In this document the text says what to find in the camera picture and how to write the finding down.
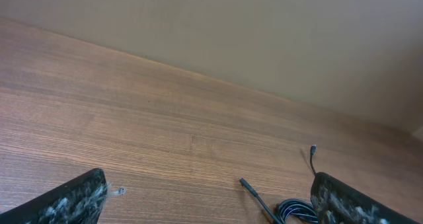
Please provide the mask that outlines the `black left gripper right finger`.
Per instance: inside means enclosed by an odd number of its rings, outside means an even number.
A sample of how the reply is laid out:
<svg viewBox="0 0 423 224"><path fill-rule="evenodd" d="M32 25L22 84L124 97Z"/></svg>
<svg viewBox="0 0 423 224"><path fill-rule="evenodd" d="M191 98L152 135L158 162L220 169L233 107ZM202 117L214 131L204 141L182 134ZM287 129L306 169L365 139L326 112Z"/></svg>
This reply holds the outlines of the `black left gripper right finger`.
<svg viewBox="0 0 423 224"><path fill-rule="evenodd" d="M319 223L418 224L324 172L315 175L311 204Z"/></svg>

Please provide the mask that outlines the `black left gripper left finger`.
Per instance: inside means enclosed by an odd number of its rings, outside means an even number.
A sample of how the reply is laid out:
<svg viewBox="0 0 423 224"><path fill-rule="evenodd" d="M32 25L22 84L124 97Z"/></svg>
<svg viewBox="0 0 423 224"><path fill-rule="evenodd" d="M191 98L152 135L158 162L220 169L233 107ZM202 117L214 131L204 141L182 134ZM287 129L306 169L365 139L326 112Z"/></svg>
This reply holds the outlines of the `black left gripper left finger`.
<svg viewBox="0 0 423 224"><path fill-rule="evenodd" d="M1 214L1 224L97 223L108 194L104 171L94 168Z"/></svg>

